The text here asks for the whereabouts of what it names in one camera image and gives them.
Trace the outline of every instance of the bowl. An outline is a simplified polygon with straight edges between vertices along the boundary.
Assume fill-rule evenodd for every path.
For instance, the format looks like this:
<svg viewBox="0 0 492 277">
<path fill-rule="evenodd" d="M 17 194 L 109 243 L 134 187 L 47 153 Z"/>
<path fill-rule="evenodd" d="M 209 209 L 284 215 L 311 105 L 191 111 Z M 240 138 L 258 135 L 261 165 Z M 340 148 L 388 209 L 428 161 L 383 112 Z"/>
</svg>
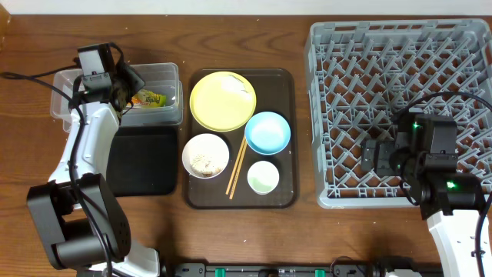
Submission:
<svg viewBox="0 0 492 277">
<path fill-rule="evenodd" d="M 273 191 L 279 179 L 278 170 L 271 162 L 255 162 L 248 170 L 248 184 L 259 195 Z"/>
<path fill-rule="evenodd" d="M 244 130 L 246 142 L 261 155 L 274 155 L 284 150 L 291 140 L 291 127 L 285 118 L 274 112 L 253 116 Z"/>
<path fill-rule="evenodd" d="M 248 122 L 256 107 L 253 86 L 233 72 L 206 75 L 194 86 L 190 95 L 190 111 L 205 128 L 229 132 Z"/>
<path fill-rule="evenodd" d="M 229 162 L 229 148 L 222 138 L 212 134 L 196 135 L 184 146 L 183 166 L 196 178 L 213 178 Z"/>
</svg>

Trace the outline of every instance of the snack package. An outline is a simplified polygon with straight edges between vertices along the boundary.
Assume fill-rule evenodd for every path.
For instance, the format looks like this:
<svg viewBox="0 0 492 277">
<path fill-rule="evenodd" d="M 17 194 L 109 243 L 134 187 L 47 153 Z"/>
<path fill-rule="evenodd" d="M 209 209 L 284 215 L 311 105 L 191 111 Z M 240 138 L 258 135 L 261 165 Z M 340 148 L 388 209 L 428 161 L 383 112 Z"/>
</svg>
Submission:
<svg viewBox="0 0 492 277">
<path fill-rule="evenodd" d="M 166 95 L 159 95 L 147 89 L 141 89 L 131 100 L 133 101 L 133 108 L 159 108 L 165 106 Z"/>
</svg>

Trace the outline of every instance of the wooden chopstick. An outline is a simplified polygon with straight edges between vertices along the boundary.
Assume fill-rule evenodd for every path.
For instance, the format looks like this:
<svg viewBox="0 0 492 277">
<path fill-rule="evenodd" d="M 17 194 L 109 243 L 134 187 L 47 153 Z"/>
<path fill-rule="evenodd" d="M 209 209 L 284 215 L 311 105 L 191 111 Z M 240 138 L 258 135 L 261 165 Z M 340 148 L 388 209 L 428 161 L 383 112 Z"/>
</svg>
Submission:
<svg viewBox="0 0 492 277">
<path fill-rule="evenodd" d="M 241 153 L 243 152 L 244 144 L 246 143 L 246 137 L 243 136 L 243 141 L 241 142 L 241 146 L 239 146 L 238 157 L 236 158 L 236 163 L 234 163 L 234 168 L 232 169 L 231 179 L 229 179 L 228 189 L 225 191 L 225 194 L 229 194 L 229 190 L 231 190 L 232 180 L 234 180 L 234 176 L 236 174 L 236 168 L 238 167 L 239 160 L 241 159 Z"/>
<path fill-rule="evenodd" d="M 232 184 L 232 190 L 231 190 L 231 195 L 229 196 L 229 199 L 232 199 L 234 197 L 234 191 L 236 190 L 236 185 L 238 183 L 238 178 L 239 178 L 239 172 L 241 171 L 241 165 L 243 164 L 243 159 L 244 159 L 244 154 L 246 153 L 246 148 L 248 147 L 248 144 L 245 143 L 243 146 L 243 151 L 241 153 L 241 159 L 239 160 L 239 165 L 236 170 L 236 176 L 234 177 L 234 183 Z"/>
</svg>

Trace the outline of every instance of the plastic bin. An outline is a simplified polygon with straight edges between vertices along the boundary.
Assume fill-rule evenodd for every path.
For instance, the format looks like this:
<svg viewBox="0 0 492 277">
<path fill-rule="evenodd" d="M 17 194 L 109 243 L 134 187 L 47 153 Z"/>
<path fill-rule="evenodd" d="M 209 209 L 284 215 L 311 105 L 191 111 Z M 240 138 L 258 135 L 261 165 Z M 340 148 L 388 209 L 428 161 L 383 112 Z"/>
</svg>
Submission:
<svg viewBox="0 0 492 277">
<path fill-rule="evenodd" d="M 144 79 L 145 89 L 166 95 L 166 106 L 160 108 L 133 108 L 121 119 L 121 126 L 179 125 L 183 120 L 183 89 L 179 81 L 178 67 L 174 63 L 132 65 Z M 72 95 L 73 81 L 81 69 L 56 73 L 55 87 L 68 96 Z M 51 115 L 63 119 L 63 129 L 70 131 L 71 118 L 68 101 L 52 92 Z"/>
<path fill-rule="evenodd" d="M 304 57 L 316 197 L 326 209 L 411 206 L 398 177 L 361 171 L 361 142 L 394 139 L 394 111 L 440 91 L 492 100 L 492 35 L 480 19 L 315 23 Z M 490 111 L 461 97 L 417 107 L 454 117 L 458 171 L 490 192 Z"/>
</svg>

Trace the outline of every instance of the white bowl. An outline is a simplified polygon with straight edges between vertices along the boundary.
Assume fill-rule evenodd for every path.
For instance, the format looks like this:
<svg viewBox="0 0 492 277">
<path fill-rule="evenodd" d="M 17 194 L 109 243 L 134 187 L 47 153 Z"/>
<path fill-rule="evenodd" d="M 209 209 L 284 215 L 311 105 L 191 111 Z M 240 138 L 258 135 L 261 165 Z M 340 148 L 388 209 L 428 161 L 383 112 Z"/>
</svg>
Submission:
<svg viewBox="0 0 492 277">
<path fill-rule="evenodd" d="M 229 162 L 229 148 L 222 138 L 212 134 L 196 135 L 184 146 L 183 166 L 196 178 L 213 178 Z"/>
<path fill-rule="evenodd" d="M 278 169 L 271 162 L 255 162 L 248 170 L 248 184 L 259 195 L 273 191 L 279 180 Z"/>
</svg>

